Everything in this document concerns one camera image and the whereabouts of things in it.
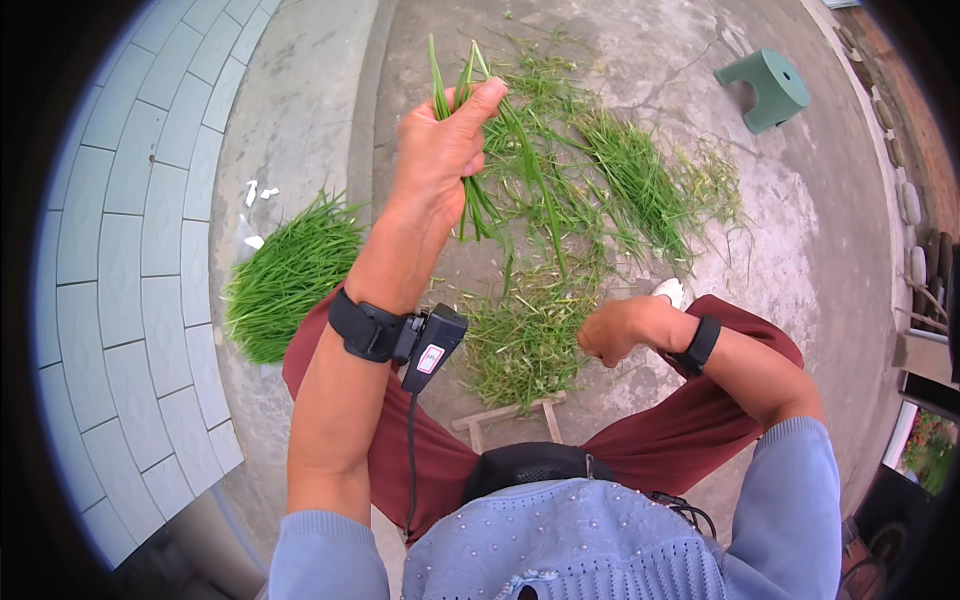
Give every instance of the red trousers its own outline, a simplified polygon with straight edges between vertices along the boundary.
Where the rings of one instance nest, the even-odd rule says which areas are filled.
[[[283,357],[283,379],[294,399],[320,335],[333,294],[300,324]],[[710,314],[723,326],[749,335],[804,366],[800,350],[772,324],[714,296],[694,301],[687,313]],[[681,375],[675,363],[667,361]],[[397,527],[406,523],[410,502],[407,413],[410,395],[400,389],[396,369],[387,382],[383,411],[368,454],[371,500]],[[464,485],[478,455],[430,419],[419,406],[415,416],[417,511],[411,523],[416,540],[460,508]],[[706,376],[693,377],[663,402],[621,419],[581,448],[609,467],[628,488],[682,495],[760,436],[759,424]]]

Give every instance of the black device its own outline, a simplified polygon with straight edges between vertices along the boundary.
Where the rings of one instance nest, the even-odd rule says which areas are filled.
[[[410,461],[410,510],[404,527],[410,536],[410,523],[417,510],[417,461],[414,457],[414,415],[417,395],[460,345],[467,333],[467,318],[446,304],[437,304],[430,312],[395,315],[376,306],[355,304],[340,288],[330,304],[329,323],[344,338],[344,349],[375,363],[393,359],[407,367],[400,388],[410,393],[407,415],[407,456]]]
[[[713,347],[716,346],[717,338],[720,337],[720,327],[719,319],[711,315],[703,315],[686,351],[669,354],[669,356],[677,361],[690,376],[702,374],[704,365],[710,358]]]

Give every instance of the red and white label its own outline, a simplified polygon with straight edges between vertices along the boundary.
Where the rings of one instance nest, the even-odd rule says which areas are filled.
[[[444,356],[444,352],[446,352],[446,350],[439,346],[434,346],[433,344],[427,346],[423,354],[420,355],[420,360],[417,362],[417,371],[427,374],[432,373],[433,370],[437,368],[440,359]]]

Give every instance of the tiled wall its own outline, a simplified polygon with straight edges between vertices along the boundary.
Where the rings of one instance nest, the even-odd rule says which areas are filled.
[[[210,200],[233,97],[279,0],[157,0],[79,103],[36,258],[41,413],[117,566],[243,461],[210,323]]]

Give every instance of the white shoe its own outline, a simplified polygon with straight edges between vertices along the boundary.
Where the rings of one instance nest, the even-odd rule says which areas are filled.
[[[681,302],[684,300],[684,285],[680,283],[679,279],[673,277],[655,287],[651,296],[667,296],[670,298],[673,307],[679,309]]]

